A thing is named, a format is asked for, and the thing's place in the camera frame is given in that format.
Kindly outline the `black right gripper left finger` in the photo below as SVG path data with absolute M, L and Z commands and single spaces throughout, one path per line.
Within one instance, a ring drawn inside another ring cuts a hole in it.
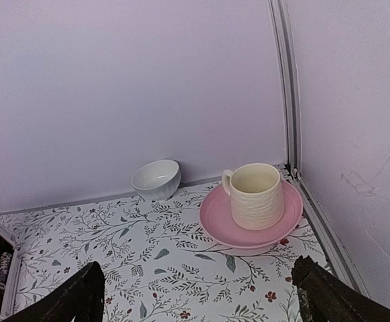
M 6 321 L 102 321 L 105 277 L 98 262 L 89 262 L 49 295 Z

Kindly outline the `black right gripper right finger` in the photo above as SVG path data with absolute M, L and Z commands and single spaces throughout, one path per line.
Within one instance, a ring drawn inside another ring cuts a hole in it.
M 295 261 L 291 277 L 302 321 L 390 321 L 390 309 L 351 289 L 309 256 Z

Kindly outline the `cream ribbed mug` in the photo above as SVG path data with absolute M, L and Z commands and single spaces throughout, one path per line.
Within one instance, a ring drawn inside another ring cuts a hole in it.
M 234 222 L 249 230 L 274 226 L 285 211 L 279 170 L 263 163 L 246 164 L 224 170 L 222 187 L 230 198 Z

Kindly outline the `pink saucer plate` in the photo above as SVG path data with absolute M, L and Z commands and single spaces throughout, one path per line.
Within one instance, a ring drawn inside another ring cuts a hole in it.
M 231 215 L 230 197 L 222 186 L 207 194 L 200 206 L 200 224 L 216 242 L 238 250 L 256 250 L 272 246 L 285 239 L 302 218 L 304 206 L 300 193 L 290 183 L 283 182 L 285 211 L 274 226 L 248 230 L 238 226 Z

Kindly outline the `white ceramic bowl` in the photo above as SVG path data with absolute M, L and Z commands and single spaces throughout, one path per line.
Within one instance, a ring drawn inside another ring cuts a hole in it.
M 164 201 L 177 191 L 181 177 L 176 161 L 156 160 L 139 168 L 131 178 L 131 185 L 146 200 Z

